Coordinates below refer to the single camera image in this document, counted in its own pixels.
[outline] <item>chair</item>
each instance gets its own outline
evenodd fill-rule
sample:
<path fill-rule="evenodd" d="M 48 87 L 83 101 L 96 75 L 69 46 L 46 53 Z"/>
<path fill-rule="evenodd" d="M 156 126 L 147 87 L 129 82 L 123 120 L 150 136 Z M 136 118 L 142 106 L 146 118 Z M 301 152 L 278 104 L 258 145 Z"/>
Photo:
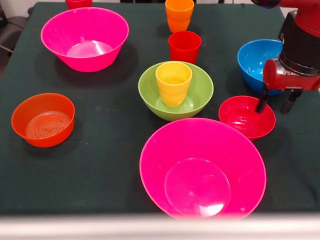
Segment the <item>chair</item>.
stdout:
<path fill-rule="evenodd" d="M 0 63 L 11 55 L 26 24 L 23 16 L 7 18 L 0 4 Z"/>

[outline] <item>green bowl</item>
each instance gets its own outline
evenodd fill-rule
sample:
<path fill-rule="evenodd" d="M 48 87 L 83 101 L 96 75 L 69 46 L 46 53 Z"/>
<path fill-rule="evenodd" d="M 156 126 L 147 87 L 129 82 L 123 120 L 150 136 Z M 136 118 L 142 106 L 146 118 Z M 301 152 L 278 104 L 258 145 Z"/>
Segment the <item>green bowl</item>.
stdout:
<path fill-rule="evenodd" d="M 212 79 L 203 69 L 188 62 L 182 63 L 191 68 L 192 80 L 183 104 L 178 107 L 165 106 L 160 97 L 156 70 L 163 62 L 149 67 L 139 79 L 141 98 L 155 115 L 167 121 L 193 117 L 205 107 L 214 94 Z"/>

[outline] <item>orange bowl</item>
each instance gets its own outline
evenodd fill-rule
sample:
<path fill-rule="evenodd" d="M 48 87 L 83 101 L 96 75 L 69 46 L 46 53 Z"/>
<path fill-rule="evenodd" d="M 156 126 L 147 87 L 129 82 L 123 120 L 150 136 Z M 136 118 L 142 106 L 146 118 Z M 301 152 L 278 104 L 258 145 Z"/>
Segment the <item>orange bowl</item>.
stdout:
<path fill-rule="evenodd" d="M 48 148 L 62 143 L 74 129 L 75 106 L 57 93 L 32 96 L 14 110 L 13 130 L 29 144 Z"/>

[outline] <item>dark green tablecloth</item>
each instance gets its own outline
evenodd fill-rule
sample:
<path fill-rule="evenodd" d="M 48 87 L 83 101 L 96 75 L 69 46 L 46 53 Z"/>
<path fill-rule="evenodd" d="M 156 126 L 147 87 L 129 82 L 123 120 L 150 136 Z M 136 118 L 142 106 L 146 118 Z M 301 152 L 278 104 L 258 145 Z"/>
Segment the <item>dark green tablecloth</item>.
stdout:
<path fill-rule="evenodd" d="M 41 43 L 45 22 L 66 10 L 64 3 L 38 3 L 0 80 L 0 213 L 160 212 L 145 193 L 139 157 L 148 137 L 167 122 L 140 99 L 145 69 L 170 59 L 163 4 L 95 4 L 123 15 L 130 34 L 109 68 L 81 73 L 68 68 Z M 189 30 L 201 35 L 198 65 L 212 77 L 214 94 L 198 117 L 218 119 L 227 98 L 252 94 L 237 65 L 248 41 L 276 39 L 284 17 L 279 9 L 254 5 L 197 4 Z M 11 128 L 15 107 L 44 92 L 68 96 L 75 105 L 70 138 L 36 148 Z M 306 92 L 288 115 L 279 114 L 284 96 L 270 105 L 274 131 L 257 146 L 267 170 L 267 189 L 256 212 L 319 210 L 320 147 L 318 92 Z"/>

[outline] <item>floor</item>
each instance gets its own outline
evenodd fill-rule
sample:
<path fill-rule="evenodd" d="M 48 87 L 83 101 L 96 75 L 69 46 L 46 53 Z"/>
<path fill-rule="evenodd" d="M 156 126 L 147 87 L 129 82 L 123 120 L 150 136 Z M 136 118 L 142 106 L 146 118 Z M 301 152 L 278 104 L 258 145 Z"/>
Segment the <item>floor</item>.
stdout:
<path fill-rule="evenodd" d="M 198 4 L 212 4 L 217 3 L 218 0 L 197 0 Z M 251 0 L 225 0 L 226 4 L 252 4 Z M 291 12 L 294 10 L 294 8 L 282 8 L 282 13 L 284 16 L 287 16 L 288 12 Z M 6 69 L 6 66 L 9 62 L 10 58 L 7 57 L 3 62 L 0 62 L 0 79 L 3 75 L 4 70 Z"/>

